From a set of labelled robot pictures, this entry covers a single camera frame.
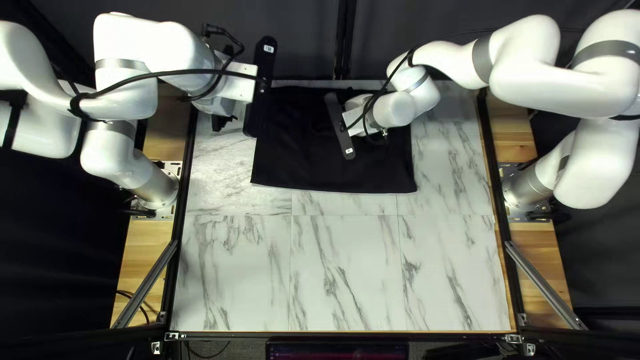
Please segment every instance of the black metal rail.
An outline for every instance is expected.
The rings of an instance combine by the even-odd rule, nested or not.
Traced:
[[[478,107],[478,118],[480,122],[480,130],[484,138],[484,152],[486,153],[486,162],[489,168],[489,179],[491,180],[491,189],[493,195],[493,203],[495,204],[496,221],[498,230],[500,231],[500,240],[502,243],[502,253],[504,254],[504,266],[507,272],[507,283],[509,284],[509,294],[511,297],[511,308],[517,316],[518,313],[524,313],[524,305],[522,304],[522,294],[520,293],[520,281],[518,280],[518,268],[516,263],[508,256],[505,243],[511,241],[511,232],[509,231],[509,221],[507,212],[502,198],[502,181],[498,172],[498,160],[495,154],[495,144],[493,143],[493,133],[491,130],[491,122],[489,121],[489,109],[486,105],[486,88],[481,89],[476,97]]]

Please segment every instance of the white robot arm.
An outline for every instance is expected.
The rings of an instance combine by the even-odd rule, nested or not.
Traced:
[[[93,27],[97,90],[134,76],[169,70],[216,69],[227,60],[213,53],[189,29],[175,22],[155,22],[122,13],[99,15]],[[199,95],[221,76],[218,86],[193,104],[201,111],[230,115],[236,101],[251,102],[255,65],[230,63],[228,71],[248,78],[214,74],[163,76],[189,95]],[[0,88],[28,93],[15,130],[12,149],[64,158],[75,147],[80,119],[70,112],[75,96],[58,81],[38,39],[24,26],[0,21]],[[81,92],[95,90],[79,86]],[[95,99],[79,101],[93,119],[84,138],[81,164],[90,174],[128,189],[149,209],[169,206],[177,193],[175,181],[134,149],[138,119],[156,112],[157,79],[142,79]],[[0,130],[6,130],[9,106],[0,102]]]
[[[590,25],[571,69],[554,66],[559,42],[557,24],[533,15],[467,45],[435,41],[404,53],[387,68],[396,92],[369,107],[367,130],[406,125],[438,103],[438,90],[419,66],[429,65],[464,88],[489,86],[505,102],[582,118],[550,154],[504,184],[511,205],[525,209],[552,193],[573,208],[604,205],[627,180],[636,153],[640,117],[627,115],[640,114],[640,11],[608,13]],[[347,126],[368,96],[346,104]],[[361,122],[349,134],[363,130]]]

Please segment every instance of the marble tile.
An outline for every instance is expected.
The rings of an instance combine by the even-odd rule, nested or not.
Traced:
[[[455,84],[439,82],[438,87],[440,103],[411,124],[418,191],[397,195],[398,214],[492,215],[471,95]]]
[[[286,331],[290,234],[290,215],[188,215],[172,329]]]
[[[293,216],[289,329],[403,330],[397,216]]]
[[[291,190],[251,184],[255,139],[233,122],[219,133],[198,119],[187,212],[201,215],[291,213]]]
[[[293,215],[396,215],[395,194],[293,190]]]
[[[408,330],[509,330],[493,217],[399,217]]]

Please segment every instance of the black towel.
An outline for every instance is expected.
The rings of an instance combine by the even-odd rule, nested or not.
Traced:
[[[356,157],[346,160],[324,103],[328,92],[335,92],[341,104],[366,93],[296,86],[271,89],[261,107],[264,113],[250,115],[260,117],[251,182],[327,192],[415,192],[410,126],[389,129],[385,145],[352,137]]]

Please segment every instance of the black curtain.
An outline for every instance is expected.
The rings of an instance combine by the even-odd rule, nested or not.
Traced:
[[[89,65],[28,1],[0,2],[0,19],[91,84]],[[0,148],[0,344],[110,326],[129,218],[121,191],[80,167],[81,144],[62,160]]]

